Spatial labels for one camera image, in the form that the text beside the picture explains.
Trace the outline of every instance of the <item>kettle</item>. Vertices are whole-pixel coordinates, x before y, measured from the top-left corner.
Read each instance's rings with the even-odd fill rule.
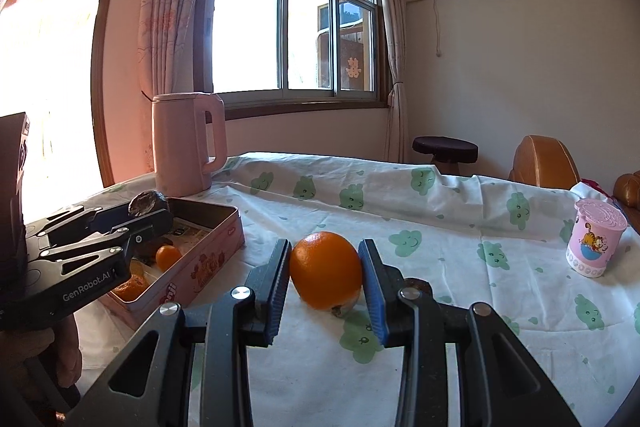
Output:
[[[226,163],[225,104],[216,94],[177,92],[154,96],[151,106],[156,188],[180,198],[211,186]],[[207,150],[205,112],[211,114],[216,157]]]

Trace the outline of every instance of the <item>pink cup with lid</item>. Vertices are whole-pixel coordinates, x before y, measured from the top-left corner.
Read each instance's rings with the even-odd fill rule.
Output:
[[[627,223],[615,206],[600,200],[576,201],[574,230],[566,248],[566,260],[585,277],[600,277],[613,256]]]

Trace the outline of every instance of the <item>stool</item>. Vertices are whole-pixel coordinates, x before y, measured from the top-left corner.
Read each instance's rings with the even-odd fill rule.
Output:
[[[433,154],[433,163],[441,174],[460,176],[458,163],[476,163],[478,146],[446,136],[418,136],[413,149],[421,154]]]

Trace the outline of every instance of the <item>white wall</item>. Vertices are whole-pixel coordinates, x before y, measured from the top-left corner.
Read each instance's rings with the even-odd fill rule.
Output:
[[[468,173],[506,177],[527,134],[561,139],[582,177],[605,188],[640,168],[640,0],[437,6],[440,58],[432,1],[408,5],[411,136],[478,144],[480,160]]]
[[[107,140],[115,180],[147,172],[150,155],[142,113],[150,103],[138,83],[140,0],[111,0],[102,70]],[[181,90],[193,86],[191,39],[179,71]],[[249,151],[316,153],[382,160],[385,109],[318,111],[227,122],[230,154]]]

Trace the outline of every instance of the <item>pink lid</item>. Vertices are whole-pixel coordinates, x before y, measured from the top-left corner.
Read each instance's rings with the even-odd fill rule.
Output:
[[[575,203],[578,213],[594,225],[609,230],[625,230],[626,219],[615,206],[600,200],[579,200]]]

